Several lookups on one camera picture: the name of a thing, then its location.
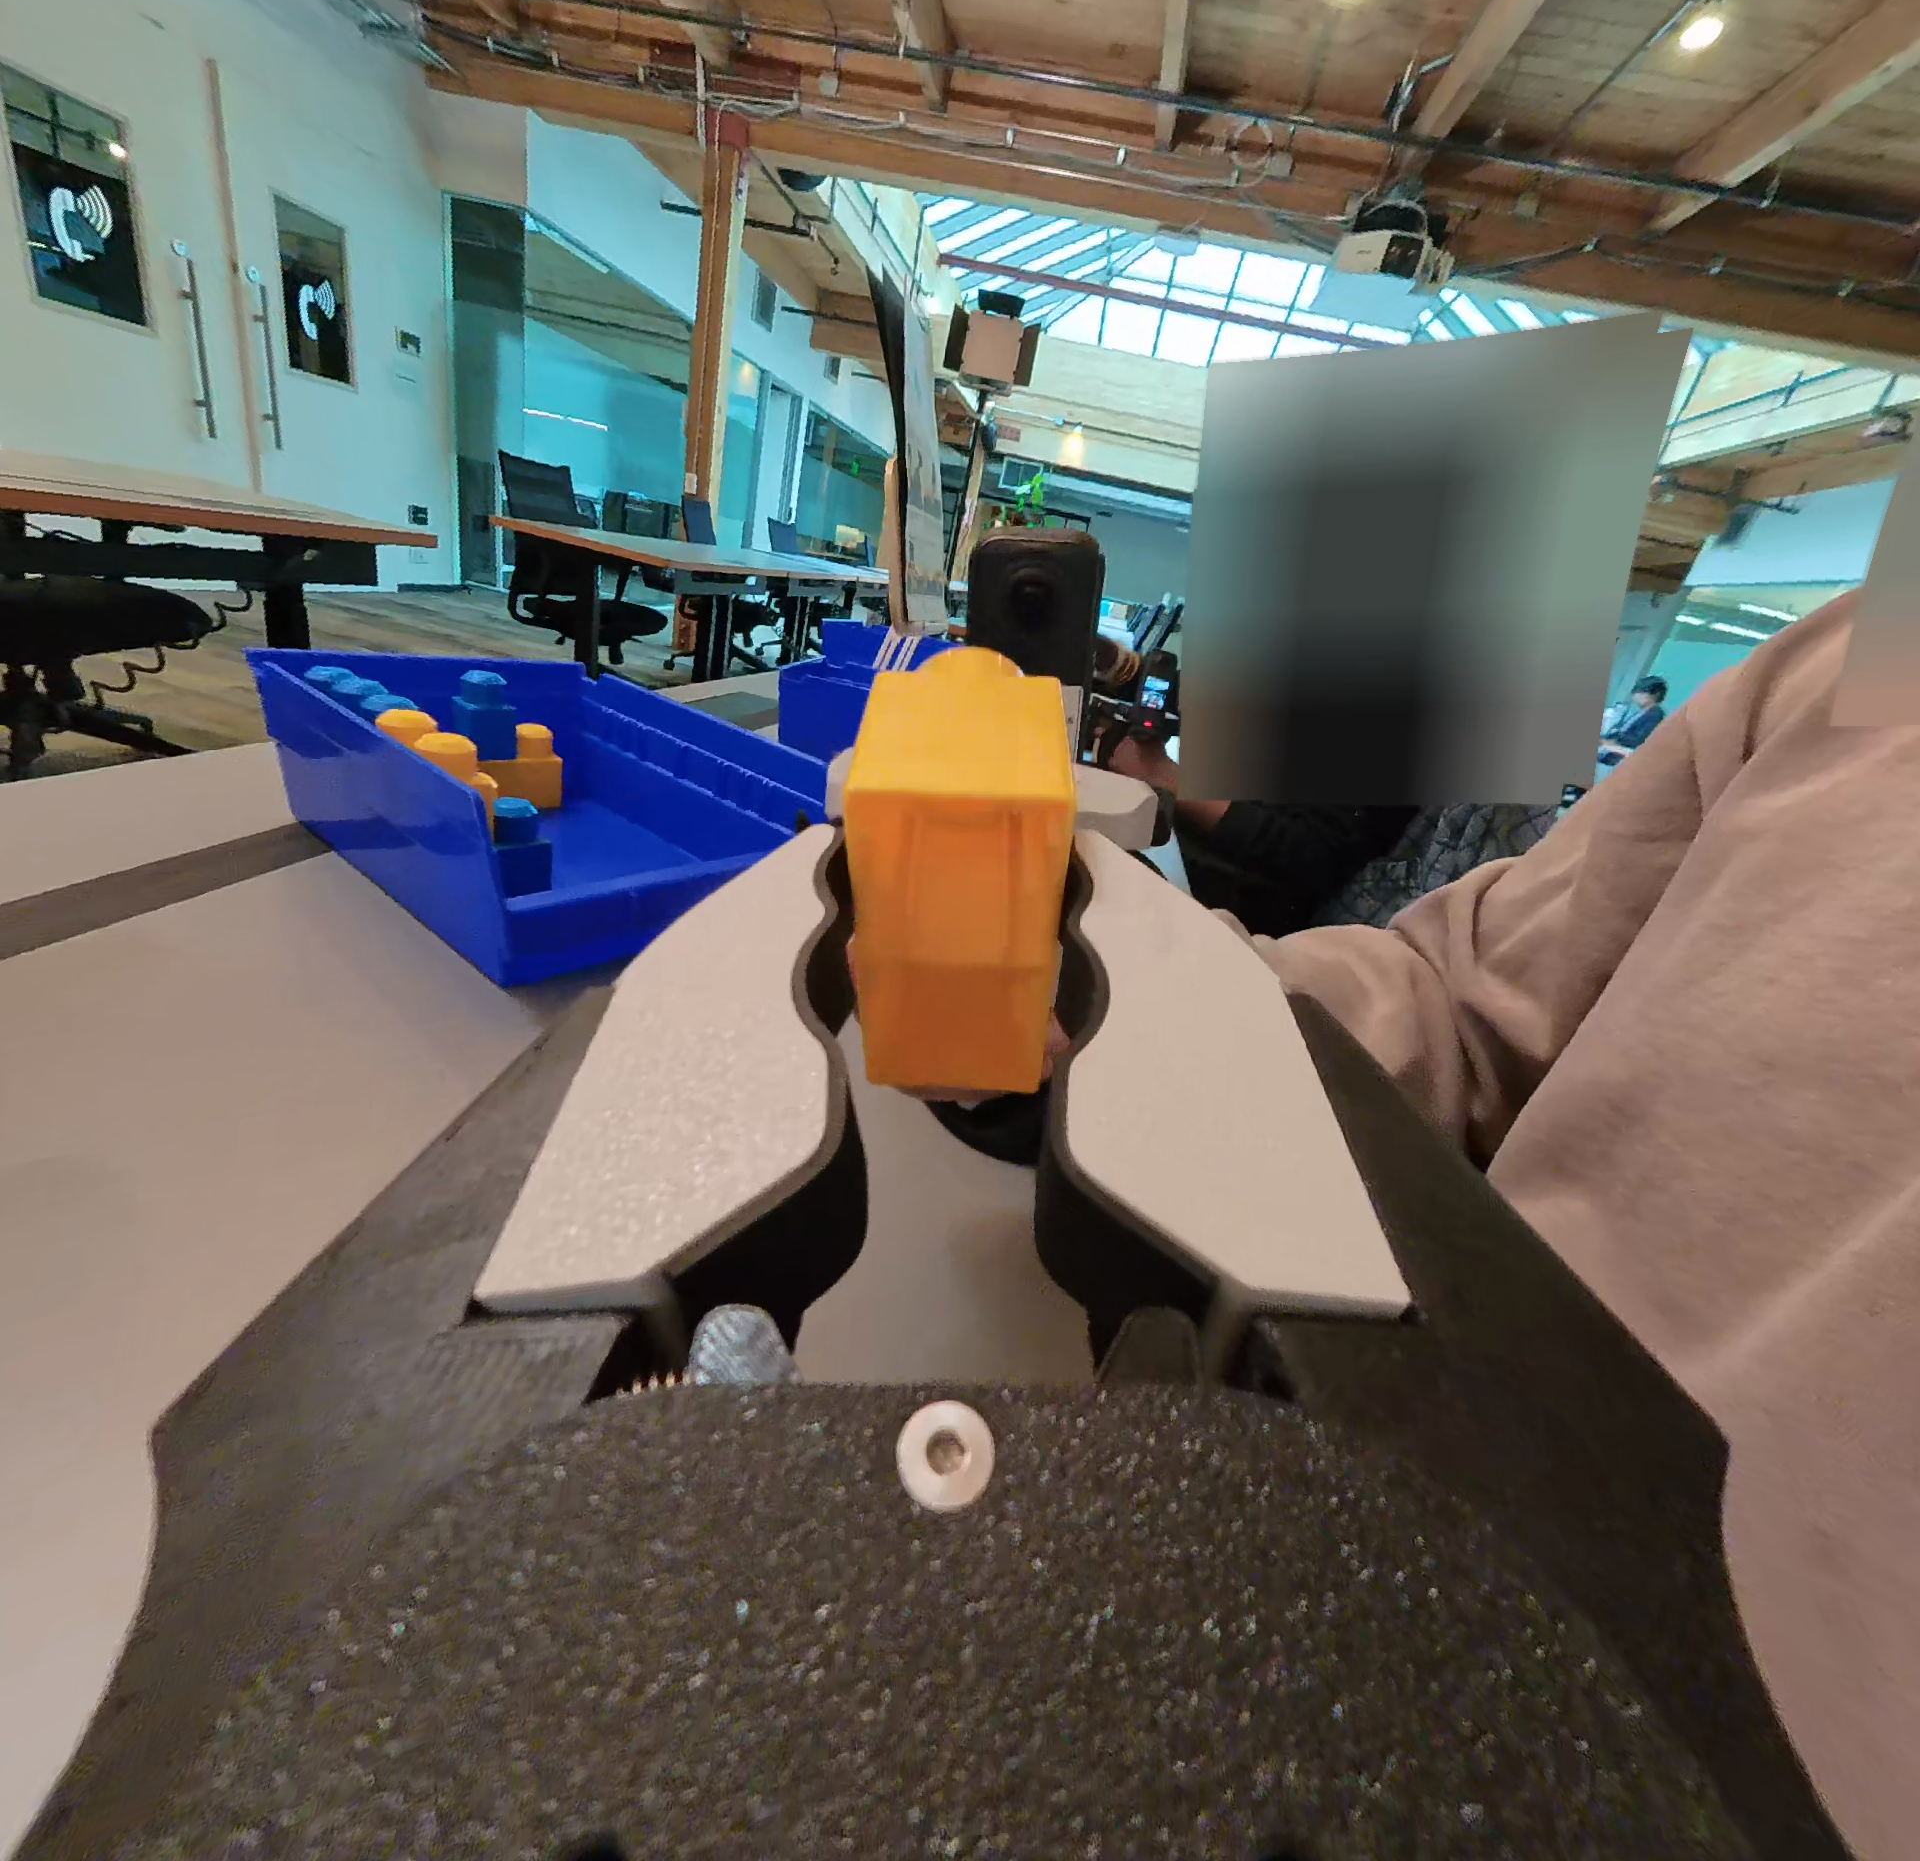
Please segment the blue plastic bin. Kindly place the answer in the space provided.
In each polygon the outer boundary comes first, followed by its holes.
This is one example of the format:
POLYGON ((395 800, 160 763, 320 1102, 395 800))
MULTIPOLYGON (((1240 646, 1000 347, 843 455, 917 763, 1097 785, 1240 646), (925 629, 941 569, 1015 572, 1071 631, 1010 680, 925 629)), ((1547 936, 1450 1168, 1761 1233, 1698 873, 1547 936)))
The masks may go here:
POLYGON ((912 673, 957 648, 938 634, 851 619, 828 619, 818 632, 820 658, 780 669, 779 739, 823 766, 854 745, 879 675, 912 673))
POLYGON ((798 816, 824 816, 823 760, 578 664, 300 648, 248 648, 246 661, 291 816, 500 986, 638 955, 798 816), (554 885, 509 897, 478 795, 327 697, 310 682, 320 665, 436 718, 465 673, 500 673, 563 763, 560 814, 542 827, 554 885))

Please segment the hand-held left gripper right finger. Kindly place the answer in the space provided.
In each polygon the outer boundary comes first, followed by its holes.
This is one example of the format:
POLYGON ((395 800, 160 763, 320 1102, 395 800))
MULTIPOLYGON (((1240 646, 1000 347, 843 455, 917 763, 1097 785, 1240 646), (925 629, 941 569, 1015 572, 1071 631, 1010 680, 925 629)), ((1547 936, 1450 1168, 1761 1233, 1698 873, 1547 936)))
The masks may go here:
POLYGON ((1276 974, 1115 840, 1081 835, 1061 918, 1037 1171, 1043 1270, 1092 1326, 1173 1307, 1397 1320, 1412 1297, 1276 974))

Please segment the wooden top desk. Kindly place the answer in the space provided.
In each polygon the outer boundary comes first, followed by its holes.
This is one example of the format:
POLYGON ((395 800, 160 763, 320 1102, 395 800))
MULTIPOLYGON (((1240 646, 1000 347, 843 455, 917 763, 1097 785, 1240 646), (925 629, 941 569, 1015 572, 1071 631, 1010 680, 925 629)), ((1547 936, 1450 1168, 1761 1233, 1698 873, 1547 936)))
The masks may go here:
POLYGON ((253 489, 83 458, 3 451, 3 572, 231 585, 263 596, 273 648, 310 648, 310 586, 375 586, 375 549, 434 550, 392 526, 253 489))
POLYGON ((690 582, 677 590, 677 598, 700 601, 695 611, 700 632, 693 671, 696 682, 726 677, 732 658, 732 601, 748 596, 754 577, 784 580, 789 585, 789 592, 802 599, 837 598, 851 589, 879 590, 884 599, 891 586, 884 569, 830 561, 806 554, 730 550, 677 537, 645 537, 596 528, 580 520, 567 525, 495 513, 490 516, 490 526, 516 533, 518 545, 530 541, 551 549, 549 561, 575 582, 575 592, 584 592, 584 619, 573 634, 573 654, 588 677, 604 673, 604 643, 599 639, 604 599, 598 589, 598 571, 601 567, 625 563, 690 576, 690 582))

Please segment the wooden post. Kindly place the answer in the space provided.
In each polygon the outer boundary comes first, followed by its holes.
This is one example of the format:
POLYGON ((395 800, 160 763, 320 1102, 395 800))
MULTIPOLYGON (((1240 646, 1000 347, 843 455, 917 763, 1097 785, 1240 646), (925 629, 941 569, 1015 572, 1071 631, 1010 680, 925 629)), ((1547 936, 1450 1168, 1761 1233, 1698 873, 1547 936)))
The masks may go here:
POLYGON ((748 209, 750 133, 739 114, 713 101, 700 109, 701 245, 687 339, 687 406, 684 423, 684 494, 719 505, 728 381, 732 373, 732 305, 748 209))

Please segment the ceiling projector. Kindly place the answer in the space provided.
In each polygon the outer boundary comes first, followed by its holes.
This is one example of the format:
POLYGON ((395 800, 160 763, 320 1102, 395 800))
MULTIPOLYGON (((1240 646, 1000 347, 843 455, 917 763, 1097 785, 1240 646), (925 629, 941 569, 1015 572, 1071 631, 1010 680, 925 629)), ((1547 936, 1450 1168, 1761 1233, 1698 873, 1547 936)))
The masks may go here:
POLYGON ((1418 197, 1368 197, 1331 250, 1331 268, 1412 282, 1435 292, 1450 281, 1449 216, 1418 197))

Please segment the yellow one-stud block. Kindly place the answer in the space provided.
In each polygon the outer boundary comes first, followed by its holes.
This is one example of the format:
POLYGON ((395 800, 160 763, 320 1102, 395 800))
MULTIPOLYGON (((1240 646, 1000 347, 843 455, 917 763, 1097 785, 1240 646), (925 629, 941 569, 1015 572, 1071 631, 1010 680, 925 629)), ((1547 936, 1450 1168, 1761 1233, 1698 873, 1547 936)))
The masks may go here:
POLYGON ((1074 827, 1061 689, 991 648, 879 675, 843 831, 851 949, 870 966, 1037 966, 1074 827))

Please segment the group of toy bricks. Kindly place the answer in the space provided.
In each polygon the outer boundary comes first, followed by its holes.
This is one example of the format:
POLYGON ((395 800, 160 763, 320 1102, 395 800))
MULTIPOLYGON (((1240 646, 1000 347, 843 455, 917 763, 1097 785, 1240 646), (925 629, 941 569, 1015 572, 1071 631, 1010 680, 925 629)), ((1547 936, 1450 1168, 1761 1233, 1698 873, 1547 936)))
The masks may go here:
POLYGON ((505 897, 551 890, 556 849, 542 816, 563 804, 563 760, 546 726, 518 722, 503 673, 463 671, 445 722, 379 677, 350 669, 312 665, 302 680, 482 798, 505 897))

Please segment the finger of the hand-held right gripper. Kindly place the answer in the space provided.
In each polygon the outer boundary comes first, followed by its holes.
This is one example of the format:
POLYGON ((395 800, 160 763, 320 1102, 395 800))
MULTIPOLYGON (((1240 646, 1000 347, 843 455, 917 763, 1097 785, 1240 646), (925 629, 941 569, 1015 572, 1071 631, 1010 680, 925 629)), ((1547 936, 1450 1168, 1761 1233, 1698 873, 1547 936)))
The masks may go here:
POLYGON ((1099 835, 1125 852, 1171 838, 1171 804, 1152 784, 1115 770, 1074 770, 1072 784, 1077 835, 1099 835))

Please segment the standing banner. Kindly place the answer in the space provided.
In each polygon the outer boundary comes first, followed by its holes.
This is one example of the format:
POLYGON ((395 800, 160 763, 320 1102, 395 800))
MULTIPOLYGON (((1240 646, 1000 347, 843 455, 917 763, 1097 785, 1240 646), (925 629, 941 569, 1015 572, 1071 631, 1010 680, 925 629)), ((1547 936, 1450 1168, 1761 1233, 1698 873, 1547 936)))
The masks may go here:
POLYGON ((872 270, 868 288, 896 423, 879 537, 886 613, 902 634, 942 634, 949 627, 946 541, 932 324, 916 294, 884 272, 872 270))

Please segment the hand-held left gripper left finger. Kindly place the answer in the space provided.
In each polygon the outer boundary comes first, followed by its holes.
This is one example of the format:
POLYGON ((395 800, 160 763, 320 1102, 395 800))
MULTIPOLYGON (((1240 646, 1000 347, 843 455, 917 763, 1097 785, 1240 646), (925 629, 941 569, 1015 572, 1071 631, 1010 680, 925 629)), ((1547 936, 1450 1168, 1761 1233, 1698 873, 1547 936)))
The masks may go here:
POLYGON ((474 1300, 495 1316, 745 1300, 774 1320, 851 1270, 868 1164, 837 1029, 844 949, 807 825, 612 985, 474 1300))

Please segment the black hand-held device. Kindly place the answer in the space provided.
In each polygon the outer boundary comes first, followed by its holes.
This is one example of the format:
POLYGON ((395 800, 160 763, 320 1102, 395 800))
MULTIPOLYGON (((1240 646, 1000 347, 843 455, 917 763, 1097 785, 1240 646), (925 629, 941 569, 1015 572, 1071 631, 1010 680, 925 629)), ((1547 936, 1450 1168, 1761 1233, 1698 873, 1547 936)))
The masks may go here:
POLYGON ((1085 691, 1079 758, 1107 768, 1121 739, 1171 755, 1181 727, 1181 661, 1175 648, 1128 648, 1099 634, 1085 691))

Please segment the studio light panel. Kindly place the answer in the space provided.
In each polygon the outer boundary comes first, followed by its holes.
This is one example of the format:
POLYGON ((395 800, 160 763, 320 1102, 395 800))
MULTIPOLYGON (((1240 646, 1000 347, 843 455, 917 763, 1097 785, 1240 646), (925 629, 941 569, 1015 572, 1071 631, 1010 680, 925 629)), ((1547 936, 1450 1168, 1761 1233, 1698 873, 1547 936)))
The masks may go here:
POLYGON ((1021 310, 1021 296, 1001 290, 980 290, 970 305, 953 308, 942 370, 982 391, 1030 384, 1043 324, 1025 320, 1021 310))

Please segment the black office chair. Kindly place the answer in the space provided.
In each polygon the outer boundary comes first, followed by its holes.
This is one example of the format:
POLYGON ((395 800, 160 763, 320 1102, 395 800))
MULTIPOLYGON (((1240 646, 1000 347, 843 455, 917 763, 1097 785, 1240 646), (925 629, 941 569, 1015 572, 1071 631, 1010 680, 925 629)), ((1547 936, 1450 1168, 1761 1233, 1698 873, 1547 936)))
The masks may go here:
POLYGON ((3 726, 9 732, 4 778, 22 778, 46 753, 49 732, 83 735, 140 755, 177 758, 190 747, 160 739, 154 723, 122 715, 77 675, 98 654, 192 648, 217 621, 184 596, 117 577, 3 580, 3 726))
POLYGON ((638 567, 578 546, 563 537, 516 528, 516 523, 596 531, 598 523, 580 505, 573 473, 557 463, 542 463, 497 451, 503 516, 514 545, 514 567, 506 582, 506 613, 526 629, 556 634, 560 646, 591 671, 620 665, 625 646, 667 627, 667 615, 629 598, 638 567))
MULTIPOLYGON (((716 546, 716 531, 707 499, 687 494, 682 505, 684 536, 696 546, 716 546)), ((774 604, 763 596, 737 596, 728 618, 728 665, 748 673, 773 673, 779 659, 766 659, 761 634, 780 631, 774 604)))

